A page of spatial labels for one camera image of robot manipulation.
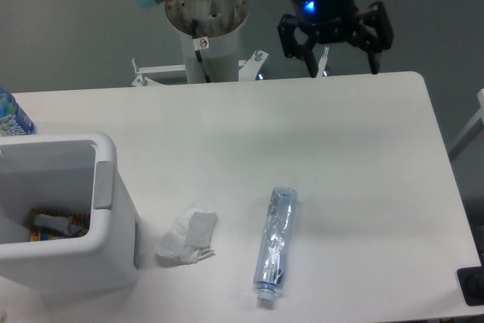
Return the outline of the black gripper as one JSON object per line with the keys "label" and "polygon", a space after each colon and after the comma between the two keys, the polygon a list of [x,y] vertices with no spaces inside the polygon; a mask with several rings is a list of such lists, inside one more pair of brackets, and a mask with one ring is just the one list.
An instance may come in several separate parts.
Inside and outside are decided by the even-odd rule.
{"label": "black gripper", "polygon": [[[364,51],[372,74],[380,71],[383,51],[390,50],[394,32],[382,1],[360,9],[354,0],[290,0],[294,14],[284,14],[278,35],[284,56],[304,61],[311,77],[319,71],[313,48],[316,43],[348,42]],[[299,43],[295,32],[307,38]]]}

